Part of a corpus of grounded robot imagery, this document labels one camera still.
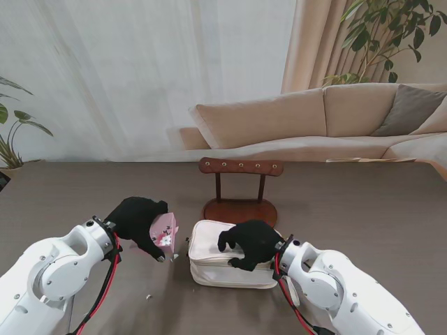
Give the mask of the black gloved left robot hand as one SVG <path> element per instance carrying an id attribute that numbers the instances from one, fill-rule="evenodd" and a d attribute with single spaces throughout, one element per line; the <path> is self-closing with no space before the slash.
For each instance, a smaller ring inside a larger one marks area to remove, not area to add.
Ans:
<path id="1" fill-rule="evenodd" d="M 165 253 L 154 244 L 149 230 L 154 220 L 168 213 L 168 204 L 163 200 L 155 202 L 148 198 L 129 197 L 105 218 L 115 224 L 120 239 L 131 240 L 139 249 L 151 255 L 158 262 L 165 260 Z"/>

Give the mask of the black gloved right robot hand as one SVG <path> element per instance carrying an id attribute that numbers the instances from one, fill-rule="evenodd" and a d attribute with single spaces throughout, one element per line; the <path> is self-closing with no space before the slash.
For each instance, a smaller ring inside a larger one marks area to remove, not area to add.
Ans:
<path id="1" fill-rule="evenodd" d="M 275 246 L 279 242 L 284 243 L 284 238 L 265 221 L 249 220 L 221 232 L 217 247 L 224 252 L 227 246 L 234 249 L 238 245 L 244 257 L 231 258 L 228 263 L 234 268 L 253 271 L 259 263 L 269 262 L 275 257 Z"/>

